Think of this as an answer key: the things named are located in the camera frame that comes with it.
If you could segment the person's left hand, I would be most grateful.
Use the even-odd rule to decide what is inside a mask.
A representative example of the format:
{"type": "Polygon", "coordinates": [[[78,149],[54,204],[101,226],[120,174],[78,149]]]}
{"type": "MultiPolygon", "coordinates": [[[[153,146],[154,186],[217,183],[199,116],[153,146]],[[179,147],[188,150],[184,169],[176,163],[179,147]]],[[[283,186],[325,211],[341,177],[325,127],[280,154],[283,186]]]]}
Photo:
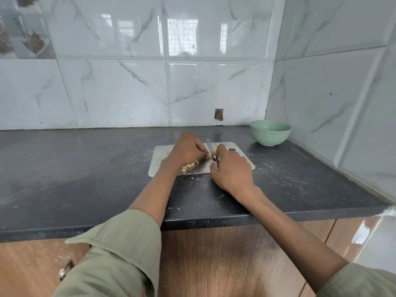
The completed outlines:
{"type": "Polygon", "coordinates": [[[176,168],[176,170],[181,170],[183,165],[194,162],[190,160],[190,134],[194,133],[181,133],[176,144],[172,148],[169,155],[166,157],[166,160],[171,163],[176,168]]]}

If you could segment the person's right hand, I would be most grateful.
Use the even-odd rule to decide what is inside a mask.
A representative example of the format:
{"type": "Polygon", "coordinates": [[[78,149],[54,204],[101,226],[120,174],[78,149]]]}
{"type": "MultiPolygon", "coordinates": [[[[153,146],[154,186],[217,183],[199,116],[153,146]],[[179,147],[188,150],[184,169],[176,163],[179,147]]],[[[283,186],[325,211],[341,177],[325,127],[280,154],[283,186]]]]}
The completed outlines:
{"type": "Polygon", "coordinates": [[[230,152],[230,166],[211,166],[210,175],[215,184],[240,203],[255,196],[252,169],[245,157],[230,152]]]}

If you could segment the black-handled kitchen knife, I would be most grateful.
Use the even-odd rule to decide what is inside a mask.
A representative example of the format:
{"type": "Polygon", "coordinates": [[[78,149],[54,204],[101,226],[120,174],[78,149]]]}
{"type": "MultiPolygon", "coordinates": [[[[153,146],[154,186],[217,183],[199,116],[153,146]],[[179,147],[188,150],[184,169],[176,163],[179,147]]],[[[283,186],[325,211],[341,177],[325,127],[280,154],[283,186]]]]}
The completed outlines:
{"type": "Polygon", "coordinates": [[[215,154],[215,149],[213,147],[213,144],[211,143],[210,139],[207,138],[207,149],[210,152],[210,157],[211,159],[217,163],[217,165],[219,166],[219,158],[216,156],[215,154]]]}

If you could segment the person's right forearm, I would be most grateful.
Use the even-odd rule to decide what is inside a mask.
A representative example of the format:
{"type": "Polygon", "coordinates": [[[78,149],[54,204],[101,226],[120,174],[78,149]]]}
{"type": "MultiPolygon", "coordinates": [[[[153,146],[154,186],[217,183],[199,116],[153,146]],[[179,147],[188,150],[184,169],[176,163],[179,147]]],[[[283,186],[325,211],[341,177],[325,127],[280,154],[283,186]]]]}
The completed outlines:
{"type": "Polygon", "coordinates": [[[315,293],[348,265],[347,260],[278,209],[257,186],[245,184],[229,189],[229,193],[272,236],[315,293]]]}

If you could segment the person's left forearm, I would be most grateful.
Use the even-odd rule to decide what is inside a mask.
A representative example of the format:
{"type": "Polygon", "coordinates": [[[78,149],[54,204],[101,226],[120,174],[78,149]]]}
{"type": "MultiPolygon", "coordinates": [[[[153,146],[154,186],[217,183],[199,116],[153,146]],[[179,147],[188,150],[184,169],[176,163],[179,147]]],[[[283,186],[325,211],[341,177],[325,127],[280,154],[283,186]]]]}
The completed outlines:
{"type": "Polygon", "coordinates": [[[128,207],[129,210],[139,210],[150,216],[158,226],[164,220],[167,202],[179,170],[179,162],[167,157],[142,192],[128,207]]]}

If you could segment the pile of chopped pale pieces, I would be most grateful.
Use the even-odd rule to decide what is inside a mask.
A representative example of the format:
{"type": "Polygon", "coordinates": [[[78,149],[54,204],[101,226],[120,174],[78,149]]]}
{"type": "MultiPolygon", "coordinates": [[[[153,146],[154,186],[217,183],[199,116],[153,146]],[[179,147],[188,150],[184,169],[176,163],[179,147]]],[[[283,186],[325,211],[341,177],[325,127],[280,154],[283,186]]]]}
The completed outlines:
{"type": "Polygon", "coordinates": [[[190,164],[183,165],[180,170],[180,173],[190,173],[190,172],[196,170],[197,167],[199,166],[199,164],[200,164],[200,160],[195,160],[194,162],[192,162],[190,164]]]}

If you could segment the steel cutting board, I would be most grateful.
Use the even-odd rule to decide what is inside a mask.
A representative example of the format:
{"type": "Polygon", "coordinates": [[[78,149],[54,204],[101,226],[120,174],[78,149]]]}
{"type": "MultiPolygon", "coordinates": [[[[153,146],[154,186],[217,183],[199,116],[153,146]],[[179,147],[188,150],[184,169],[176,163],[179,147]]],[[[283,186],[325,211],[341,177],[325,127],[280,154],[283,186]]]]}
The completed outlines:
{"type": "MultiPolygon", "coordinates": [[[[255,169],[255,165],[252,161],[244,154],[244,152],[237,146],[237,144],[233,142],[220,142],[220,143],[211,143],[213,148],[216,149],[219,144],[224,144],[227,149],[233,149],[235,152],[240,154],[246,158],[247,162],[250,164],[251,169],[255,169]]],[[[156,146],[153,151],[151,164],[148,170],[148,176],[154,177],[157,173],[161,162],[169,155],[174,145],[160,145],[156,146]]],[[[210,173],[210,165],[212,160],[200,160],[196,162],[194,165],[191,165],[188,168],[183,168],[179,171],[178,175],[194,175],[194,174],[209,174],[210,173]]]]}

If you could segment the green bowl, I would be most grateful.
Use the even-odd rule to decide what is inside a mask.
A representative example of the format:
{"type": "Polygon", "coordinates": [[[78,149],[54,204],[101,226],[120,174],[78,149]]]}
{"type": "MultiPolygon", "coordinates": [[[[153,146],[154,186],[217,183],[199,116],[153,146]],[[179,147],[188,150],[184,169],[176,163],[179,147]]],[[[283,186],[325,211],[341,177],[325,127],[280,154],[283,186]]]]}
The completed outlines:
{"type": "Polygon", "coordinates": [[[290,135],[292,127],[288,124],[256,120],[250,123],[250,134],[256,142],[264,146],[276,146],[283,143],[290,135]]]}

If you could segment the wooden cabinet front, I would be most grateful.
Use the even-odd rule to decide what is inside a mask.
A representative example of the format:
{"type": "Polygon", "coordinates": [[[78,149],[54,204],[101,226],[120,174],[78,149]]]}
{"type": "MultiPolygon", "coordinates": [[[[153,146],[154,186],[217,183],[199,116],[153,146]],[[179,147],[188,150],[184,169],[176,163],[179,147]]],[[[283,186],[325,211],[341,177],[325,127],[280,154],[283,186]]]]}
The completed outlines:
{"type": "MultiPolygon", "coordinates": [[[[314,297],[261,225],[161,233],[158,297],[314,297]]],[[[0,297],[51,297],[58,273],[88,244],[43,239],[0,244],[0,297]]]]}

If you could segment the olive green shirt sleeve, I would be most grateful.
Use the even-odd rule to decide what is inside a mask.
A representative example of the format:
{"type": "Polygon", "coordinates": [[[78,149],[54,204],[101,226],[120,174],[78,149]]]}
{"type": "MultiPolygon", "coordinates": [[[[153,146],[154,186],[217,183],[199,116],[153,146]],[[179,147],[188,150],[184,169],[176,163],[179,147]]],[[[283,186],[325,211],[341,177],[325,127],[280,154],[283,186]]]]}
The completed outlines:
{"type": "Polygon", "coordinates": [[[65,244],[90,250],[67,274],[52,297],[157,297],[161,231],[140,210],[126,210],[65,244]]]}
{"type": "Polygon", "coordinates": [[[396,275],[349,263],[319,290],[316,297],[396,297],[396,275]]]}

